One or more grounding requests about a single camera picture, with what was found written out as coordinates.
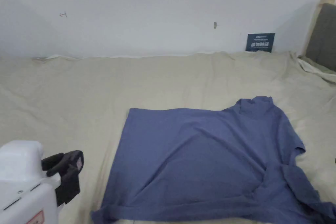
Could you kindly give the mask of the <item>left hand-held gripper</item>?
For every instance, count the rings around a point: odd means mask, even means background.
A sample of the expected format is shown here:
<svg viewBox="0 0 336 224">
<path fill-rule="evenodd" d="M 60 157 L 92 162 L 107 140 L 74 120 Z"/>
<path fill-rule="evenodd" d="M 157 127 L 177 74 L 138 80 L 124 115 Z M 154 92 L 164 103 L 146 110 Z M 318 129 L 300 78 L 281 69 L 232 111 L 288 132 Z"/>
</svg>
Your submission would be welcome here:
<svg viewBox="0 0 336 224">
<path fill-rule="evenodd" d="M 80 150 L 43 158 L 38 141 L 11 141 L 0 149 L 0 222 L 58 224 L 62 208 L 80 193 Z"/>
</svg>

